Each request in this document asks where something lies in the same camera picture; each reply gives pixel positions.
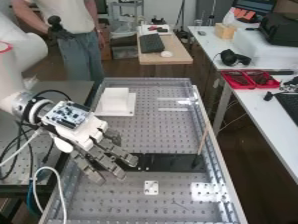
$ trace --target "computer monitor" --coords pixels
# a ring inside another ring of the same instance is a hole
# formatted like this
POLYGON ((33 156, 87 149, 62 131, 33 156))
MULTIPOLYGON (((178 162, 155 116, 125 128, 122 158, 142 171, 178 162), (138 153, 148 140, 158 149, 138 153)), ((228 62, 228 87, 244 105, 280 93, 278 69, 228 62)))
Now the computer monitor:
POLYGON ((95 0, 98 14, 107 14, 106 0, 95 0))
POLYGON ((235 8, 254 11, 258 15, 266 15, 274 10, 276 0, 234 0, 235 8))

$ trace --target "black object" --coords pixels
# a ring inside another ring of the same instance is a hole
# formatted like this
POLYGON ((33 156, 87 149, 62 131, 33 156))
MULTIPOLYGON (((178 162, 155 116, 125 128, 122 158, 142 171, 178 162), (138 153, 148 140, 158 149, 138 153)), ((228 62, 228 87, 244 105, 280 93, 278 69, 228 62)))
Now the black object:
POLYGON ((163 19, 163 18, 156 19, 155 16, 154 16, 154 18, 151 19, 151 23, 152 23, 154 25, 164 25, 164 24, 166 24, 164 19, 163 19))
POLYGON ((263 97, 263 100, 264 101, 270 101, 272 99, 272 93, 271 92, 267 92, 266 96, 263 97))
POLYGON ((270 75, 293 75, 295 72, 291 70, 286 70, 286 71, 270 71, 268 72, 270 75))
POLYGON ((107 14, 106 0, 95 0, 94 2, 95 2, 95 6, 97 6, 97 13, 107 14))
POLYGON ((141 36, 139 45, 142 53, 162 52, 164 50, 164 45, 158 33, 141 36))
POLYGON ((298 125, 298 94, 278 93, 275 97, 295 125, 298 125))
POLYGON ((174 33, 176 35, 176 37, 179 39, 187 39, 187 32, 183 30, 183 13, 184 13, 184 0, 182 0, 182 5, 180 5, 180 8, 179 8, 179 14, 178 14, 178 18, 176 18, 176 22, 175 22, 175 27, 179 23, 179 18, 180 18, 180 28, 179 30, 174 30, 174 33))
POLYGON ((206 36, 206 32, 203 32, 203 31, 198 31, 198 35, 199 35, 199 36, 206 36))
POLYGON ((246 28, 244 30, 247 30, 247 31, 255 31, 255 30, 258 30, 258 28, 246 28))
POLYGON ((256 15, 266 15, 274 10, 276 0, 234 0, 232 7, 254 11, 256 15))
POLYGON ((156 28, 156 32, 158 32, 158 33, 167 33, 167 31, 168 31, 167 29, 162 29, 160 27, 156 28))
POLYGON ((192 154, 144 154, 143 170, 146 172, 206 172, 202 155, 192 154))
POLYGON ((283 85, 284 86, 287 86, 287 85, 298 85, 298 77, 295 77, 291 81, 284 82, 283 85))
POLYGON ((270 44, 298 47, 298 14, 270 13, 259 31, 270 44))
POLYGON ((227 66, 234 66, 236 63, 248 65, 251 62, 251 58, 243 55, 235 54, 230 49, 220 52, 220 60, 222 60, 222 63, 227 66))
POLYGON ((51 25, 47 29, 50 39, 69 40, 74 38, 74 35, 62 28, 61 18, 58 16, 50 16, 47 23, 51 25))

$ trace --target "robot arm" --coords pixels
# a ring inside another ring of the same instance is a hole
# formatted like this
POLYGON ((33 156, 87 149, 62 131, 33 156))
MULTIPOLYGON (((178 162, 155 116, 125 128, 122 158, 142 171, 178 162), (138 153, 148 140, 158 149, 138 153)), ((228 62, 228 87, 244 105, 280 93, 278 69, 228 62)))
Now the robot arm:
POLYGON ((123 180, 125 172, 114 162, 115 158, 130 167, 137 166, 138 158, 121 150, 119 134, 109 129, 107 123, 94 116, 89 108, 70 100, 54 104, 25 89, 21 71, 46 56, 47 49, 37 35, 23 34, 7 20, 5 27, 2 32, 0 24, 0 109, 49 132, 57 148, 70 154, 91 181, 98 184, 105 182, 98 165, 118 180, 123 180), (9 42, 7 38, 1 37, 11 30, 17 31, 19 39, 9 42), (26 45, 30 41, 31 46, 38 46, 37 49, 26 45))

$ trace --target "person's hand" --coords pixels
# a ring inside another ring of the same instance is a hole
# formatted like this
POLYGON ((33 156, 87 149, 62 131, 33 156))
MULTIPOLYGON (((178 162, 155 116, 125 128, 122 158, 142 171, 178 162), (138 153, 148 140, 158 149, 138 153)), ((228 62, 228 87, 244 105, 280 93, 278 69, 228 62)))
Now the person's hand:
POLYGON ((62 40, 69 40, 74 38, 74 35, 69 33, 65 29, 61 29, 58 31, 53 31, 51 28, 49 27, 47 30, 47 35, 50 39, 62 39, 62 40))
POLYGON ((102 50, 105 48, 105 38, 102 36, 101 31, 97 31, 98 33, 98 43, 99 43, 99 49, 102 50))
POLYGON ((74 35, 62 28, 61 19, 58 16, 50 16, 47 18, 47 23, 51 25, 47 29, 50 39, 69 40, 74 38, 74 35))

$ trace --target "robotic finger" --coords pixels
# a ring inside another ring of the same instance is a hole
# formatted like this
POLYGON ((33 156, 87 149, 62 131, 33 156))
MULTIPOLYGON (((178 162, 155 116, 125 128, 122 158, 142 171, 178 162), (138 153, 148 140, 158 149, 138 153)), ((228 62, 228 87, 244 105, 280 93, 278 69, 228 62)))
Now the robotic finger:
POLYGON ((113 159, 103 154, 102 150, 98 150, 97 147, 93 147, 93 149, 89 150, 86 158, 91 162, 97 162, 118 180, 122 181, 125 179, 126 174, 122 168, 114 163, 113 159))
POLYGON ((105 183, 105 178, 102 177, 99 172, 93 168, 83 155, 81 155, 81 153, 73 150, 70 156, 77 164, 77 167, 81 169, 87 178, 101 186, 105 183))
POLYGON ((138 157, 133 156, 125 150, 119 149, 115 145, 113 145, 111 141, 103 138, 99 143, 94 144, 99 149, 103 150, 105 153, 110 153, 113 156, 121 159, 127 166, 137 166, 138 157))

